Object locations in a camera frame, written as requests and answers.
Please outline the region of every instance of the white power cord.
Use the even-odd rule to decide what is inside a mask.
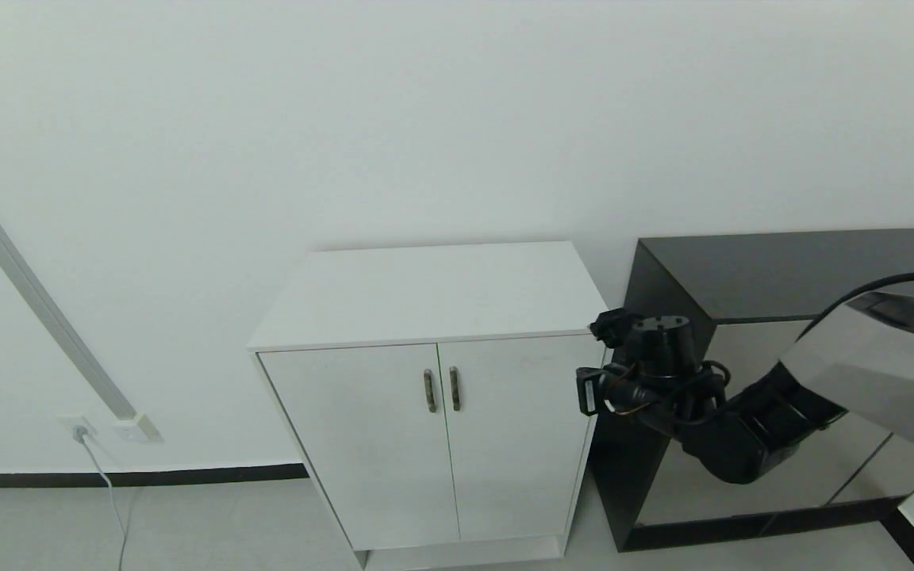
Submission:
[[[73,427],[73,440],[79,442],[83,449],[86,450],[87,454],[90,455],[90,461],[94,463],[95,469],[98,469],[98,473],[101,474],[102,478],[105,478],[105,484],[108,485],[108,496],[112,499],[112,509],[115,510],[115,520],[119,523],[119,529],[122,531],[122,548],[119,549],[119,571],[122,571],[122,560],[126,556],[126,539],[129,538],[129,532],[126,529],[126,525],[122,523],[122,517],[119,516],[119,506],[115,503],[115,488],[112,486],[111,478],[108,478],[108,474],[105,474],[105,470],[101,469],[101,464],[98,464],[98,459],[94,457],[94,452],[90,450],[90,446],[86,444],[86,435],[88,433],[86,427]]]

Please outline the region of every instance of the cabinet handle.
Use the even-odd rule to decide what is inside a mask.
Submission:
[[[460,385],[457,383],[457,368],[450,368],[450,394],[454,401],[454,411],[460,411]]]
[[[425,380],[425,402],[428,402],[428,411],[435,412],[436,398],[432,396],[432,369],[425,369],[421,378]]]

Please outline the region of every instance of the wall outlet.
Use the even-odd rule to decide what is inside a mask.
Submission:
[[[65,427],[66,434],[69,434],[70,438],[73,435],[74,427],[85,427],[86,433],[90,436],[94,436],[98,431],[94,430],[94,427],[86,421],[86,417],[83,415],[58,415],[55,416],[55,419],[59,421],[60,425]]]
[[[162,442],[160,433],[157,431],[149,418],[144,413],[139,413],[135,418],[130,420],[119,420],[113,424],[115,433],[119,438],[126,442]]]

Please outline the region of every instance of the cabinet top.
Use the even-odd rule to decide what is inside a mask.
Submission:
[[[251,351],[587,333],[607,309],[570,242],[316,252]]]

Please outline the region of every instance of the floor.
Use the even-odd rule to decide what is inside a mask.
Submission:
[[[116,490],[132,527],[124,571],[356,571],[308,480]],[[914,571],[878,523],[812,534],[618,554],[587,481],[566,557],[475,571]],[[105,489],[0,490],[0,570],[117,568]]]

